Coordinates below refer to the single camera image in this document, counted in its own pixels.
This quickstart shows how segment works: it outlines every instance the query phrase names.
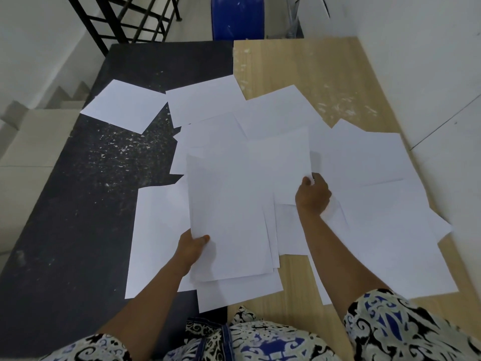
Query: table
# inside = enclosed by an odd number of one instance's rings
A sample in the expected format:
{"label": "table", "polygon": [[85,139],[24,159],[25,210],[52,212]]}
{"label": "table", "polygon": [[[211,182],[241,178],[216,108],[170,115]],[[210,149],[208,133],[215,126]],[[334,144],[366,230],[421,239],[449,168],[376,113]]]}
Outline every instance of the table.
{"label": "table", "polygon": [[[246,99],[295,84],[331,127],[343,118],[367,131],[401,132],[357,38],[235,41],[233,57]],[[460,292],[416,302],[481,339],[481,306],[451,236],[439,247]],[[333,306],[322,305],[307,256],[284,255],[280,264],[284,291],[243,305],[266,320],[314,332],[340,358],[352,359]],[[228,319],[238,306],[228,308]]]}
{"label": "table", "polygon": [[[232,74],[232,42],[112,46],[88,98],[113,79],[165,90]],[[168,108],[144,135],[80,115],[0,276],[0,357],[35,357],[94,333],[127,303],[137,189],[168,185]],[[179,293],[156,354],[183,344],[195,291]],[[226,309],[207,315],[225,322]]]}

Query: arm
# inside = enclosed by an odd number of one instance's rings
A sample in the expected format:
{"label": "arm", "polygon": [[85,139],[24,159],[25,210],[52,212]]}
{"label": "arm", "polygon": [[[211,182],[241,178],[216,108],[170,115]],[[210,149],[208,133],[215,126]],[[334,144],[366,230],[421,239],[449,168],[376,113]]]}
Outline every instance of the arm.
{"label": "arm", "polygon": [[388,286],[359,262],[321,219],[331,192],[321,175],[313,173],[313,177],[314,185],[309,178],[303,178],[296,194],[297,211],[319,277],[337,314],[343,319],[358,297]]}
{"label": "arm", "polygon": [[134,361],[147,361],[164,326],[180,280],[199,259],[208,241],[209,236],[193,239],[190,229],[183,233],[171,260],[98,333],[119,339]]}

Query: hand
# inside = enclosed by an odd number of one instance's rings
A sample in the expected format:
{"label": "hand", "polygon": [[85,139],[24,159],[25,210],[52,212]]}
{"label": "hand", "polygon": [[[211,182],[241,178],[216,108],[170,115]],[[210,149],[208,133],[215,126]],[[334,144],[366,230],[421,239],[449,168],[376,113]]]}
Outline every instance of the hand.
{"label": "hand", "polygon": [[308,177],[302,179],[301,186],[299,186],[296,193],[297,211],[308,212],[310,214],[321,215],[329,204],[331,192],[328,184],[324,181],[318,173],[312,174],[314,177],[314,184],[311,185],[311,180]]}
{"label": "hand", "polygon": [[190,267],[199,259],[202,254],[204,246],[209,242],[210,237],[205,235],[200,238],[192,238],[190,229],[186,230],[179,239],[177,250],[172,257],[176,259],[182,267],[184,276],[190,271]]}

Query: person's left hand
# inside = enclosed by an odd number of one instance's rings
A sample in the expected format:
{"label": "person's left hand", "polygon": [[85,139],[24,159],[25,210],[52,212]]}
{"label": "person's left hand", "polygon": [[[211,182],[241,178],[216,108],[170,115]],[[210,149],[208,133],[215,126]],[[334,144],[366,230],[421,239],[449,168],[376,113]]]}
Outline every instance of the person's left hand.
{"label": "person's left hand", "polygon": [[185,231],[179,239],[177,250],[174,254],[180,266],[182,267],[184,276],[190,271],[190,267],[199,259],[204,246],[209,242],[210,236],[205,235],[194,239],[190,233],[190,229]]}

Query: staircase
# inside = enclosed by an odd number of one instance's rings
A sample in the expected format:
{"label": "staircase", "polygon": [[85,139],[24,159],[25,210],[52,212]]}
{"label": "staircase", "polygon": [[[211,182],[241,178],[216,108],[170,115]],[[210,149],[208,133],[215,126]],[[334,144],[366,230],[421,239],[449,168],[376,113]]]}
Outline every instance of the staircase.
{"label": "staircase", "polygon": [[69,137],[89,89],[57,89],[47,109],[10,109],[0,120],[0,272]]}

